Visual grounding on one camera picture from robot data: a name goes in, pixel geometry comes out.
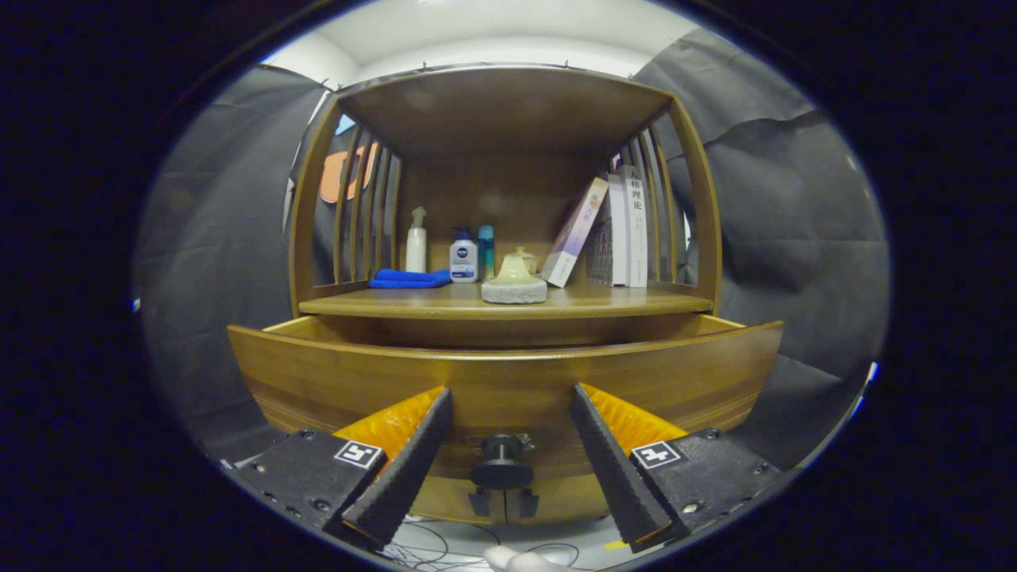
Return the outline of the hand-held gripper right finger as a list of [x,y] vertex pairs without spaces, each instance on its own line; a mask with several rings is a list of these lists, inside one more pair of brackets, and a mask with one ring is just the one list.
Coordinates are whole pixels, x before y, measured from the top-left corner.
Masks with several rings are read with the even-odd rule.
[[632,551],[685,539],[783,481],[779,468],[719,428],[689,432],[588,384],[571,418]]

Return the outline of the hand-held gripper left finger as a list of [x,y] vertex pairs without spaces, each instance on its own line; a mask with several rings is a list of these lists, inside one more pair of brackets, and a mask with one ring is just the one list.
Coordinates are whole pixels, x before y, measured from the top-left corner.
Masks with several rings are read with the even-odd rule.
[[452,423],[453,395],[439,386],[340,431],[295,431],[236,470],[291,518],[377,551],[402,525]]

